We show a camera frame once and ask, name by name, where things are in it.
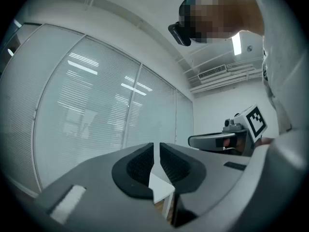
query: ceiling beam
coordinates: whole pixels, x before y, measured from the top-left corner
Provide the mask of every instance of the ceiling beam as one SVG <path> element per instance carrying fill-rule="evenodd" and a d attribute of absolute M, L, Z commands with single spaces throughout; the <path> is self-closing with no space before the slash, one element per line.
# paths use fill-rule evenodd
<path fill-rule="evenodd" d="M 197 53 L 197 52 L 199 52 L 199 51 L 201 51 L 201 50 L 204 50 L 205 48 L 207 48 L 207 47 L 209 47 L 209 46 L 214 46 L 214 45 L 216 45 L 217 43 L 221 43 L 222 41 L 219 41 L 219 42 L 216 42 L 216 43 L 208 43 L 208 44 L 206 44 L 204 47 L 201 47 L 201 48 L 199 48 L 199 49 L 197 49 L 197 50 L 194 50 L 194 51 L 192 51 L 192 52 L 190 52 L 189 54 L 187 54 L 186 56 L 191 56 L 191 55 L 193 55 L 193 54 L 195 54 L 195 53 Z"/>
<path fill-rule="evenodd" d="M 251 62 L 251 61 L 253 62 L 253 61 L 262 60 L 262 59 L 263 59 L 263 57 L 262 58 L 251 58 L 251 59 L 247 59 L 247 60 L 243 60 L 243 61 L 239 61 L 239 62 L 235 62 L 235 63 L 231 63 L 231 64 L 226 64 L 226 66 L 230 67 L 230 66 L 233 66 L 233 65 L 242 64 L 242 63 Z M 192 76 L 192 77 L 188 78 L 188 80 L 192 80 L 192 79 L 195 79 L 195 78 L 198 78 L 198 75 Z"/>
<path fill-rule="evenodd" d="M 224 55 L 230 54 L 230 53 L 232 53 L 232 52 L 234 52 L 234 51 L 228 51 L 228 52 L 226 52 L 226 53 L 223 53 L 223 54 L 220 54 L 220 55 L 218 55 L 218 56 L 215 56 L 214 58 L 211 58 L 211 59 L 209 59 L 209 60 L 207 60 L 207 61 L 205 61 L 205 62 L 202 62 L 201 64 L 196 65 L 195 67 L 192 67 L 190 70 L 185 71 L 183 74 L 185 74 L 185 73 L 187 73 L 187 72 L 189 72 L 189 71 L 192 71 L 192 70 L 194 70 L 194 69 L 196 69 L 196 68 L 198 68 L 198 67 L 200 67 L 200 66 L 202 66 L 202 65 L 204 65 L 204 64 L 206 64 L 206 63 L 208 63 L 208 62 L 210 62 L 210 61 L 213 61 L 213 60 L 215 60 L 215 59 L 217 59 L 217 58 L 220 58 L 220 57 L 222 57 L 222 56 L 224 56 Z"/>

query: glass wall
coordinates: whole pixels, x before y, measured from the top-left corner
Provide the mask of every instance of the glass wall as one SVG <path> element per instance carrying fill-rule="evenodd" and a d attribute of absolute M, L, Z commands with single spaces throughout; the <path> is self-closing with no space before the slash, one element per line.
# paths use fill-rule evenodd
<path fill-rule="evenodd" d="M 44 25 L 14 54 L 0 80 L 2 170 L 35 193 L 39 192 L 32 154 L 36 106 L 51 72 L 80 38 L 74 31 Z"/>
<path fill-rule="evenodd" d="M 0 53 L 0 77 L 5 66 L 8 64 L 18 47 L 22 45 L 38 27 L 39 25 L 33 24 L 24 24 L 20 28 L 16 26 L 16 33 L 5 43 Z"/>
<path fill-rule="evenodd" d="M 147 142 L 152 172 L 168 181 L 159 142 L 187 146 L 193 134 L 192 102 L 175 87 L 121 51 L 51 25 L 13 55 L 0 95 L 5 173 L 34 193 L 89 158 Z"/>
<path fill-rule="evenodd" d="M 119 150 L 140 63 L 91 38 L 58 65 L 35 122 L 42 187 L 80 162 Z"/>

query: white shirt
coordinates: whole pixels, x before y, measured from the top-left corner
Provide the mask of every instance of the white shirt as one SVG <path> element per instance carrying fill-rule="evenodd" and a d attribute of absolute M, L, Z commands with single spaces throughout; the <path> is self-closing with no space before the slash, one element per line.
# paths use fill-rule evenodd
<path fill-rule="evenodd" d="M 308 106 L 308 102 L 302 103 L 296 97 L 299 94 L 303 96 L 300 99 L 307 98 L 305 95 L 308 84 L 297 83 L 299 77 L 308 74 L 309 70 L 306 63 L 308 59 L 306 37 L 294 13 L 284 0 L 256 1 L 263 17 L 265 30 L 263 83 L 268 99 L 277 113 L 279 133 L 285 133 L 296 127 L 308 128 L 308 122 L 304 122 L 308 116 L 300 114 L 305 114 L 302 106 Z M 292 88 L 294 95 L 291 95 L 293 92 L 287 92 L 285 87 Z M 296 118 L 301 115 L 302 119 L 297 122 Z"/>

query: vr headset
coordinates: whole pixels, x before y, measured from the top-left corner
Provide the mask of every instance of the vr headset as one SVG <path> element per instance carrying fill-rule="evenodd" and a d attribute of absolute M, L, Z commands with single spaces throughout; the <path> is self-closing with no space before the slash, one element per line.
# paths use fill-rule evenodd
<path fill-rule="evenodd" d="M 179 7 L 179 21 L 169 25 L 169 32 L 178 44 L 190 46 L 191 40 L 197 43 L 207 43 L 206 35 L 196 32 L 196 22 L 191 21 L 190 6 L 196 0 L 184 0 Z"/>

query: ceiling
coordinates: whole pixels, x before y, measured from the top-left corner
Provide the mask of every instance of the ceiling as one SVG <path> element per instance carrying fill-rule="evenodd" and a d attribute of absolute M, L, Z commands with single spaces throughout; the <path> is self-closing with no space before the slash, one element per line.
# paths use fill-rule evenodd
<path fill-rule="evenodd" d="M 110 11 L 145 31 L 165 48 L 178 62 L 191 87 L 201 84 L 197 74 L 222 64 L 247 60 L 255 68 L 262 65 L 262 37 L 240 32 L 242 53 L 235 56 L 231 39 L 218 43 L 181 46 L 168 31 L 178 21 L 178 8 L 183 0 L 73 0 Z"/>

